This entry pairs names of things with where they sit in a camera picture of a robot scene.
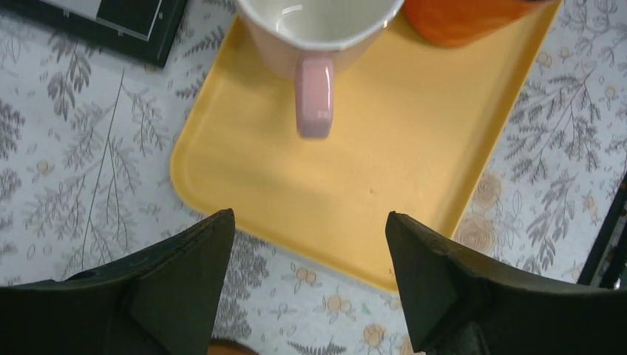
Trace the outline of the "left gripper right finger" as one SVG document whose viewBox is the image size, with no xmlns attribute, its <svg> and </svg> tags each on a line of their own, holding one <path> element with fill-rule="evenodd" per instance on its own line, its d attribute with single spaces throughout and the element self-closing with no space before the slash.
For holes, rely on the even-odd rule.
<svg viewBox="0 0 627 355">
<path fill-rule="evenodd" d="M 385 235 L 415 352 L 626 352 L 624 290 L 520 270 L 398 212 L 389 213 Z"/>
</svg>

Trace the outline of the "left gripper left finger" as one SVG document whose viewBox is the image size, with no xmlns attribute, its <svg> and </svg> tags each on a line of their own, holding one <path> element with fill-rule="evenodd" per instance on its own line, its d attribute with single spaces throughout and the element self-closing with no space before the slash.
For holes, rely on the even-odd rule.
<svg viewBox="0 0 627 355">
<path fill-rule="evenodd" d="M 235 234 L 231 209 L 63 281 L 1 288 L 3 354 L 205 354 Z"/>
</svg>

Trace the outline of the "light brown coaster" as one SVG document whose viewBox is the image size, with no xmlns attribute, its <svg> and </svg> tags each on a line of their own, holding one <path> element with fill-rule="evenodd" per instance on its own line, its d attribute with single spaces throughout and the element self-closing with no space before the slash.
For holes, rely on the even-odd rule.
<svg viewBox="0 0 627 355">
<path fill-rule="evenodd" d="M 230 339 L 213 339 L 208 347 L 207 355 L 258 355 L 250 347 Z"/>
</svg>

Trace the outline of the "yellow plastic tray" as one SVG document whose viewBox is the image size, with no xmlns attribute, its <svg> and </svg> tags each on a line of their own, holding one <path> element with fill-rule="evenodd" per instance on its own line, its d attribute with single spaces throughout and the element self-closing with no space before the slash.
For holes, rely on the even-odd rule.
<svg viewBox="0 0 627 355">
<path fill-rule="evenodd" d="M 233 209 L 243 231 L 394 292 L 388 214 L 453 235 L 559 9 L 457 49 L 398 15 L 337 76 L 322 141 L 296 133 L 292 84 L 236 18 L 174 146 L 174 190 L 195 211 Z"/>
</svg>

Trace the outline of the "orange mug black handle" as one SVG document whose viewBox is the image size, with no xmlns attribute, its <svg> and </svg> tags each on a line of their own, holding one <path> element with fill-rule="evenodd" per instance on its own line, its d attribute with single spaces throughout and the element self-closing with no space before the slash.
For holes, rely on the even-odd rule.
<svg viewBox="0 0 627 355">
<path fill-rule="evenodd" d="M 463 47 L 524 16 L 547 7 L 550 1 L 518 0 L 406 0 L 407 20 L 430 43 Z"/>
</svg>

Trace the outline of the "pink mug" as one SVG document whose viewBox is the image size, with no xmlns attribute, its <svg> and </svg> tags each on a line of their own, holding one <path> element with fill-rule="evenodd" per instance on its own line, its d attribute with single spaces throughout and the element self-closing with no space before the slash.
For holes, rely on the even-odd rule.
<svg viewBox="0 0 627 355">
<path fill-rule="evenodd" d="M 263 63 L 294 85 L 296 130 L 326 139 L 333 125 L 337 73 L 387 29 L 402 0 L 236 1 Z"/>
</svg>

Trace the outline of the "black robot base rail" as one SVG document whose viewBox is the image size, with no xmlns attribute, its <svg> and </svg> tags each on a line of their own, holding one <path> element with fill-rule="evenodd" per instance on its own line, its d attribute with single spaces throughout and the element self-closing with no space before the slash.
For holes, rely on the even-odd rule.
<svg viewBox="0 0 627 355">
<path fill-rule="evenodd" d="M 626 289 L 626 175 L 617 188 L 577 284 Z"/>
</svg>

